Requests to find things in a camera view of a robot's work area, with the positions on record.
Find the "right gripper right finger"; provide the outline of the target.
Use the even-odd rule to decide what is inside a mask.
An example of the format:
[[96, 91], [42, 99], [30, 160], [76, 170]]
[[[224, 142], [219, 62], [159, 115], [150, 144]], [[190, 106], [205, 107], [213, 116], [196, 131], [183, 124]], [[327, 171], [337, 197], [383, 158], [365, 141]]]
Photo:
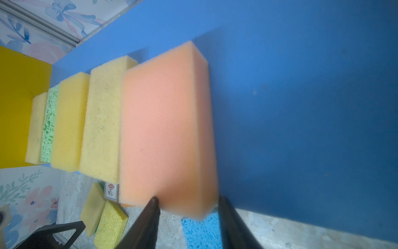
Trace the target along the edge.
[[218, 215], [223, 249], [262, 249], [232, 203], [220, 195]]

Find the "light orange sponge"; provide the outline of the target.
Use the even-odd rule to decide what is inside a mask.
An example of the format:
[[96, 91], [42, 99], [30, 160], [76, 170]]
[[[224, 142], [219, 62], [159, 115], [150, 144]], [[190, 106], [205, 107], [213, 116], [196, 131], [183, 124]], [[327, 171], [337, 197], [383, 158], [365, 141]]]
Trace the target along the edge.
[[203, 220], [219, 196], [209, 66], [188, 41], [126, 71], [122, 82], [123, 204]]

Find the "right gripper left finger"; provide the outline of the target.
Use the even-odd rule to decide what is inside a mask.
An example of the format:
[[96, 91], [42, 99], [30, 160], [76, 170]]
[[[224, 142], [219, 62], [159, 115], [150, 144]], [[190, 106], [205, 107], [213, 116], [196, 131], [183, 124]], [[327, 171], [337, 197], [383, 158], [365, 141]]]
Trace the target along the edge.
[[160, 214], [159, 200], [152, 197], [116, 249], [155, 249]]

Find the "blue sponge front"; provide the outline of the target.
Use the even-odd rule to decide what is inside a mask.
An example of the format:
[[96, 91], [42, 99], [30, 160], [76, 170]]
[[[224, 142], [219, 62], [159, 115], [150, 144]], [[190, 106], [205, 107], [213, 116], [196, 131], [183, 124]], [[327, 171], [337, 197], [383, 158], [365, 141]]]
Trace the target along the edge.
[[189, 249], [222, 249], [218, 213], [211, 213], [201, 221], [181, 220], [182, 231]]

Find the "green sponge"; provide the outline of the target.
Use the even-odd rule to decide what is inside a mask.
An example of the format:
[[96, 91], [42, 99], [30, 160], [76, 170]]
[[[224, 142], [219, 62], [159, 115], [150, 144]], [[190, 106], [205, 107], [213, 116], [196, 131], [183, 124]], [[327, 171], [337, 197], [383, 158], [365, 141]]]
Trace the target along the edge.
[[51, 163], [58, 93], [59, 85], [50, 88], [46, 100], [45, 119], [42, 128], [40, 160], [47, 164]]

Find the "deep yellow sponge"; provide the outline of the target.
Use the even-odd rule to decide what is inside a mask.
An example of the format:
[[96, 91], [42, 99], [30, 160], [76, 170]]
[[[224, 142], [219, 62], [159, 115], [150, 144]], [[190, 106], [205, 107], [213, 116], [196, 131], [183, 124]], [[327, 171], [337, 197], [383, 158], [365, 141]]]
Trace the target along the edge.
[[51, 166], [79, 170], [90, 75], [77, 73], [59, 83]]

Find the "tan yellow sponge front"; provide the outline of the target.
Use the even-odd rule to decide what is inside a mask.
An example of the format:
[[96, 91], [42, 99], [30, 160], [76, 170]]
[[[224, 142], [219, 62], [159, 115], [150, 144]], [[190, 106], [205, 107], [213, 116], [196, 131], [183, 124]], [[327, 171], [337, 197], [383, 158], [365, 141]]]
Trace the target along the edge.
[[129, 56], [91, 70], [79, 172], [119, 183], [121, 84], [124, 73], [138, 65]]

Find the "dull yellow sponge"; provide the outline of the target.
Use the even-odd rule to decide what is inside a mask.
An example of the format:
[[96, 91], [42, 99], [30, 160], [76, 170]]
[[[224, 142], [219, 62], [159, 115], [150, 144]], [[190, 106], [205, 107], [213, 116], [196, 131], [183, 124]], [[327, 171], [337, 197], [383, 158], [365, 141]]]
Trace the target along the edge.
[[45, 121], [47, 92], [33, 98], [25, 162], [40, 165], [42, 128]]

